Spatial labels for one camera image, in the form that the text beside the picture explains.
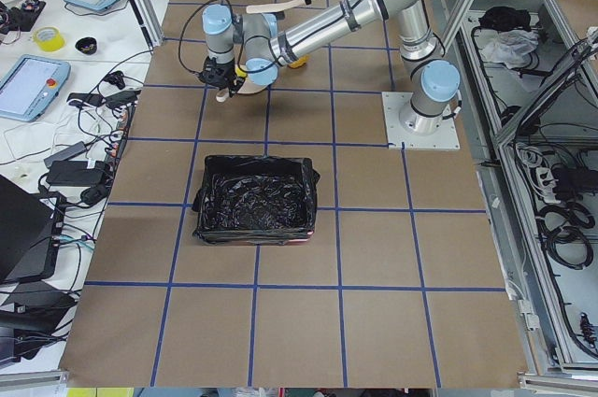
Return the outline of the black gripper with dustpan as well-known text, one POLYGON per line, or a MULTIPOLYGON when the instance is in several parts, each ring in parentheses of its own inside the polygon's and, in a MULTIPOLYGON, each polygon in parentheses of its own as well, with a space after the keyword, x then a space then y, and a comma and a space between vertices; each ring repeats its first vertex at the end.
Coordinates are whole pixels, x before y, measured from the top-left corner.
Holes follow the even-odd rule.
POLYGON ((198 79, 219 90, 219 98, 231 98, 235 96, 245 83, 244 77, 237 77, 235 73, 235 62, 228 61, 219 63, 215 57, 206 57, 203 69, 197 74, 198 79))

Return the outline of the silver robot arm holding dustpan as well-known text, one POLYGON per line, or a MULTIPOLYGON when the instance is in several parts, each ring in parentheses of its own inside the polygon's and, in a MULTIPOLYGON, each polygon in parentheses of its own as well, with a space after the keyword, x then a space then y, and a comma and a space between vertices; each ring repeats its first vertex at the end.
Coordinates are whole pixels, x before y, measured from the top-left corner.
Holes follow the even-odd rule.
POLYGON ((201 10, 207 56, 196 77, 230 95, 245 82, 265 88, 277 80, 279 68, 371 22, 396 18, 401 57, 414 82, 398 114, 401 126, 414 135, 431 135, 457 116, 449 102, 458 93, 460 74, 439 55, 423 0, 340 0, 307 21, 278 29, 279 14, 310 1, 248 6, 236 14, 228 0, 210 0, 201 10))

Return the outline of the dustpan arm base plate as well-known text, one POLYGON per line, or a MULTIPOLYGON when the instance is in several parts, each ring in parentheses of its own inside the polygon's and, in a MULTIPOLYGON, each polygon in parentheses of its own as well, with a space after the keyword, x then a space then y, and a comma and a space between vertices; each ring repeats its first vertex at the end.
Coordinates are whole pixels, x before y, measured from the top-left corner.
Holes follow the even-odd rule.
POLYGON ((412 92, 381 94, 389 149, 455 151, 461 148, 450 105, 436 117, 423 117, 411 106, 412 92))

